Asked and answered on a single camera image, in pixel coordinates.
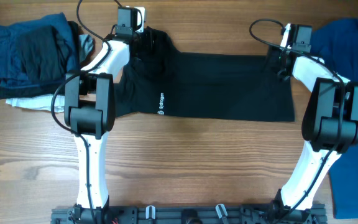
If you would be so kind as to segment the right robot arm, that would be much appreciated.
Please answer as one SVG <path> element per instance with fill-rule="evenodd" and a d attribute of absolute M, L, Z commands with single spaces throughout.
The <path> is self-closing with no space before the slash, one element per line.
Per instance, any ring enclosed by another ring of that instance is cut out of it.
<path fill-rule="evenodd" d="M 287 24 L 277 48 L 285 71 L 309 88 L 302 121 L 303 150 L 288 182 L 270 203 L 270 220 L 304 220 L 331 166 L 358 143 L 358 83 L 309 54 L 311 27 Z"/>

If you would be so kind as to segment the black polo shirt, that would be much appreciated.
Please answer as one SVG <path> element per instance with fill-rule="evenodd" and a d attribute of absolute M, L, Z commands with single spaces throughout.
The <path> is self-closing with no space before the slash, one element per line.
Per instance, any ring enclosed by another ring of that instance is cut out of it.
<path fill-rule="evenodd" d="M 279 52 L 263 55 L 179 51 L 167 33 L 147 27 L 146 42 L 114 86 L 116 116 L 149 113 L 190 118 L 295 120 L 289 81 L 278 77 Z"/>

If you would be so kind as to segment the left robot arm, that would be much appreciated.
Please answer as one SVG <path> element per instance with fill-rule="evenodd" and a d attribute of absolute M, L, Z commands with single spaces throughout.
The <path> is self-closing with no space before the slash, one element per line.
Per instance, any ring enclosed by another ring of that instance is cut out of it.
<path fill-rule="evenodd" d="M 79 159 L 79 192 L 68 211 L 68 223 L 111 223 L 105 179 L 106 143 L 116 117 L 114 79 L 142 47 L 144 7 L 119 7 L 115 32 L 103 39 L 99 54 L 81 70 L 69 71 L 64 119 L 75 135 Z"/>

